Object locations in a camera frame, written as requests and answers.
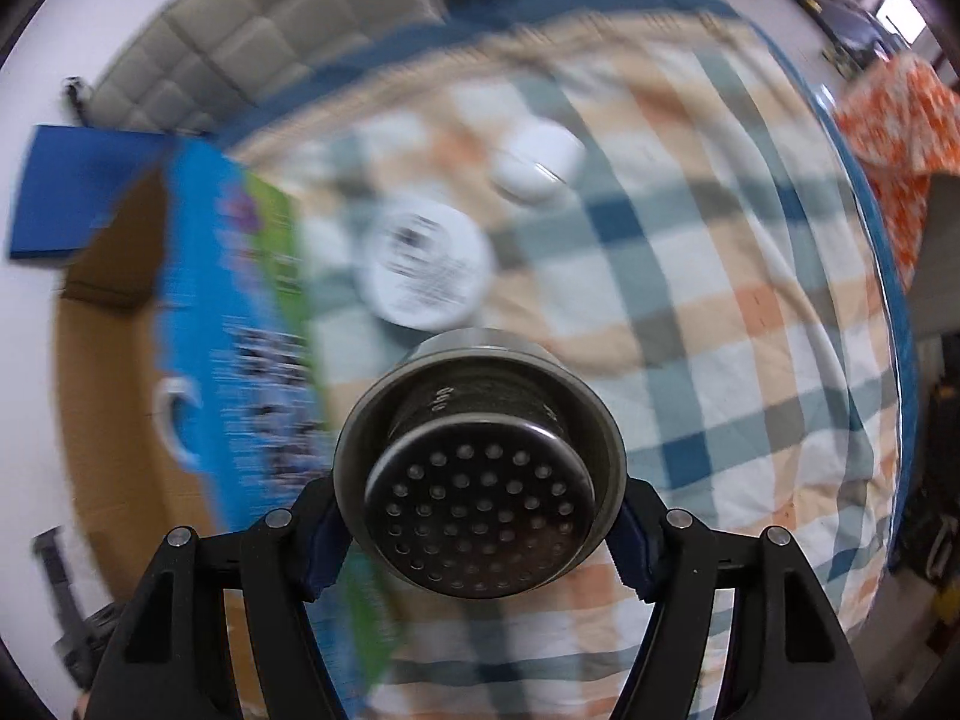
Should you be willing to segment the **blue printed cardboard box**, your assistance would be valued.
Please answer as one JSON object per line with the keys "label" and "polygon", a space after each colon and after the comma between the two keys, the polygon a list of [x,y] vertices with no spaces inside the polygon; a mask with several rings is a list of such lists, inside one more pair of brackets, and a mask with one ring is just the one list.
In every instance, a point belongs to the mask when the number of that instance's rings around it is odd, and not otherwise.
{"label": "blue printed cardboard box", "polygon": [[[239,532],[331,476],[300,232],[286,195],[184,140],[133,181],[67,268],[60,429],[78,520],[122,613],[174,528]],[[337,582],[308,606],[343,718],[366,715],[366,665],[379,655],[359,571],[350,546]],[[244,715],[265,713],[251,651],[231,653]]]}

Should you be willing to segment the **perforated metal tin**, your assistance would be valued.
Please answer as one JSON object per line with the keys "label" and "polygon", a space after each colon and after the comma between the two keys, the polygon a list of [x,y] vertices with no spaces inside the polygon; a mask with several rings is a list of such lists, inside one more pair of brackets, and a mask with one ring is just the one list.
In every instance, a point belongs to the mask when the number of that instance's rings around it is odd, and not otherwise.
{"label": "perforated metal tin", "polygon": [[563,577],[612,528],[626,488],[601,397],[514,333],[420,343],[364,392],[334,458],[353,539],[397,577],[500,600]]}

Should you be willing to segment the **white round labelled tin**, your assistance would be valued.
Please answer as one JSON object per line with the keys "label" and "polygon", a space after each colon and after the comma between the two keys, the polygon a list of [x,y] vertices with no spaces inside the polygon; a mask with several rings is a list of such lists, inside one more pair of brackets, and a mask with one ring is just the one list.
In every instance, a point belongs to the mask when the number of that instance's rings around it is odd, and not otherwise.
{"label": "white round labelled tin", "polygon": [[384,322],[417,332],[464,327],[493,280],[487,234],[470,216],[428,197],[381,203],[359,239],[359,295]]}

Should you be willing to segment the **blue foam mat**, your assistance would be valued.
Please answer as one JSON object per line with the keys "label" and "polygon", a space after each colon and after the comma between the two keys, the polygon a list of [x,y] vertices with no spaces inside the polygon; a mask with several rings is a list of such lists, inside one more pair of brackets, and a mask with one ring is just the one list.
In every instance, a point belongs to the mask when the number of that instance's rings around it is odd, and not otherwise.
{"label": "blue foam mat", "polygon": [[85,249],[114,206],[176,137],[38,125],[11,216],[10,260],[62,260]]}

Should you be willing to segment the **plaid tablecloth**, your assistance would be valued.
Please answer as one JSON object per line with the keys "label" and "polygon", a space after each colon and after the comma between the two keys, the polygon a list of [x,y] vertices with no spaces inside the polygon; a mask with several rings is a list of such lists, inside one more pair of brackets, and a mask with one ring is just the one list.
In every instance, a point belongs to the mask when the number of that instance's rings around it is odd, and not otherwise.
{"label": "plaid tablecloth", "polygon": [[[490,181],[526,117],[584,143],[524,205]],[[594,388],[628,468],[711,527],[788,528],[846,632],[877,600],[913,458],[913,342],[866,177],[781,50],[721,0],[516,0],[343,55],[218,143],[298,202],[325,396],[412,348],[359,297],[382,202],[491,242],[482,327]]]}

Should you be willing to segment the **orange floral cloth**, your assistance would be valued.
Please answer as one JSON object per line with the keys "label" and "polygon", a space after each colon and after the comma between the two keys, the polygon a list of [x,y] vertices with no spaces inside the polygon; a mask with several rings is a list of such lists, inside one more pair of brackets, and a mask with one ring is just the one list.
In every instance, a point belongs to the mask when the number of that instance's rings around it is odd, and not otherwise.
{"label": "orange floral cloth", "polygon": [[932,179],[958,174],[958,94],[928,60],[901,52],[857,78],[833,121],[867,176],[901,286],[910,288]]}

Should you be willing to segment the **left grey padded chair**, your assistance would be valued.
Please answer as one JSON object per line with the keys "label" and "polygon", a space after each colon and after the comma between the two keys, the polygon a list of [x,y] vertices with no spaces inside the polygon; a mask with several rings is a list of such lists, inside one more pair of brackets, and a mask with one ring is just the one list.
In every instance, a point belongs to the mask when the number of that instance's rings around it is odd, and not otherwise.
{"label": "left grey padded chair", "polygon": [[434,0],[174,0],[94,83],[95,127],[215,132],[265,99],[402,26]]}

